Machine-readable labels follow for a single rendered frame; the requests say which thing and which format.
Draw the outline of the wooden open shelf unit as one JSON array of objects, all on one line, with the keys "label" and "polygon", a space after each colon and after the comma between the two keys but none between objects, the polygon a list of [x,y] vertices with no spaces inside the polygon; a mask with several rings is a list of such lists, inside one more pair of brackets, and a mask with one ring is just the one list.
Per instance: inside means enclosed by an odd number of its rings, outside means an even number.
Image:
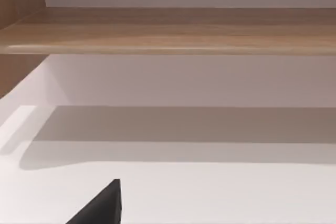
[{"label": "wooden open shelf unit", "polygon": [[45,0],[0,54],[336,58],[336,0]]}]

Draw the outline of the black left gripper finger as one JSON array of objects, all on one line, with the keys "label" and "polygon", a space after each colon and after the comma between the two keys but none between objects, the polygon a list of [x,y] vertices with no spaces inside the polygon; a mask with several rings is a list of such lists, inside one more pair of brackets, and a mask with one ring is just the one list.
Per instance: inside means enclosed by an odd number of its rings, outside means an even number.
[{"label": "black left gripper finger", "polygon": [[121,180],[114,179],[66,224],[121,224]]}]

